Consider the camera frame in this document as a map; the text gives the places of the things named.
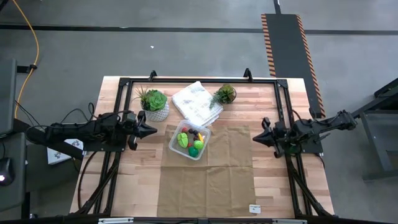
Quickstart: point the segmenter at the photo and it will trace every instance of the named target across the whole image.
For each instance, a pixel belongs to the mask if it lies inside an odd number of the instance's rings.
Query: white woven pot
[[[158,111],[145,111],[145,115],[149,121],[163,121],[169,115],[169,103],[166,102],[164,108]]]

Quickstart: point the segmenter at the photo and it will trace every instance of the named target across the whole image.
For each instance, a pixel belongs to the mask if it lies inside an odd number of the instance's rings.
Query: small white label
[[[249,212],[250,213],[260,214],[261,213],[261,206],[260,205],[250,205],[249,206]]]

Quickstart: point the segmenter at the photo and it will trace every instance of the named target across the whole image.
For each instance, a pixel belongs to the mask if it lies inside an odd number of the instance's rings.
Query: concrete floor
[[[260,14],[274,12],[272,0],[18,2],[33,24],[75,26],[261,28]],[[282,13],[300,14],[306,29],[398,29],[394,0],[280,0],[280,5]],[[23,22],[12,2],[0,12],[0,22]],[[21,103],[42,124],[96,102],[105,75],[148,75],[155,69],[159,75],[240,77],[249,67],[255,77],[269,77],[262,34],[38,31],[37,35],[39,69]],[[355,110],[398,77],[398,36],[310,35],[307,40],[328,116]],[[30,31],[0,30],[0,58],[16,58],[27,65],[34,57]],[[18,75],[19,86],[24,77]],[[70,121],[82,118],[75,114]],[[380,169],[361,124],[354,131],[333,131],[322,145],[335,213],[398,222],[398,179],[371,183],[361,179]],[[76,179],[37,192],[32,211],[41,216],[67,214],[75,183]],[[0,219],[17,218],[17,212]]]

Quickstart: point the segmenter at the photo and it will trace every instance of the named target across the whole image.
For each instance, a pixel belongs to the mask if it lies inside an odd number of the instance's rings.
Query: clear plastic container
[[[188,128],[188,129],[192,128],[193,130],[197,130],[203,137],[203,149],[200,150],[199,155],[197,157],[190,156],[188,153],[188,148],[183,148],[178,143],[177,135],[181,133],[181,130],[183,128]],[[211,132],[209,129],[207,129],[205,127],[201,127],[201,126],[196,126],[187,120],[182,120],[182,121],[180,121],[180,124],[178,124],[178,127],[176,128],[176,130],[173,134],[173,137],[171,138],[171,140],[169,142],[169,148],[178,154],[181,154],[185,157],[188,157],[190,159],[197,161],[201,158],[201,155],[205,151],[207,142],[209,141],[209,138],[210,138],[210,135],[211,135]],[[193,144],[193,134],[188,133],[187,136],[188,136],[188,142]]]

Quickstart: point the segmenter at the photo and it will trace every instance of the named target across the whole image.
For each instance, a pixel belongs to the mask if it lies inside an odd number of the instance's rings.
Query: wooden tabletop
[[[113,112],[119,78],[104,77],[96,105],[97,115],[105,112]],[[287,80],[293,109],[302,118],[310,118],[308,98],[303,79],[289,78]],[[137,97],[135,89],[141,85],[143,88],[148,87],[148,89],[158,89],[163,92],[168,97],[170,113],[163,122],[147,121],[147,124],[157,128],[158,132],[138,140],[137,151],[132,151],[126,146],[126,150],[122,153],[114,193],[112,216],[156,216],[165,127],[168,124],[178,125],[184,119],[171,102],[171,96],[182,88],[185,88],[189,83],[135,83],[130,102],[130,110],[135,113],[141,110],[139,99],[134,100]],[[222,84],[203,83],[202,85],[210,93],[214,93]],[[233,104],[224,105],[224,111],[212,126],[249,125],[251,137],[254,137],[263,132],[261,128],[263,117],[269,117],[272,124],[278,121],[275,93],[272,85],[248,83],[233,84],[233,86],[238,93],[236,99]],[[123,110],[125,96],[126,91],[123,92],[121,110]],[[256,203],[261,205],[261,214],[257,217],[293,218],[294,213],[285,159],[276,159],[273,155],[273,147],[267,147],[254,141],[251,141],[251,144]],[[83,203],[90,197],[98,185],[103,157],[104,153],[99,152],[94,156],[90,164],[88,164],[81,187]],[[303,154],[302,157],[308,188],[323,207],[328,212],[333,213],[325,170],[321,160],[312,154]],[[300,208],[304,211],[302,193],[299,187],[297,188]],[[103,206],[106,196],[107,193],[103,197]],[[71,212],[76,210],[78,210],[77,190],[73,198]]]

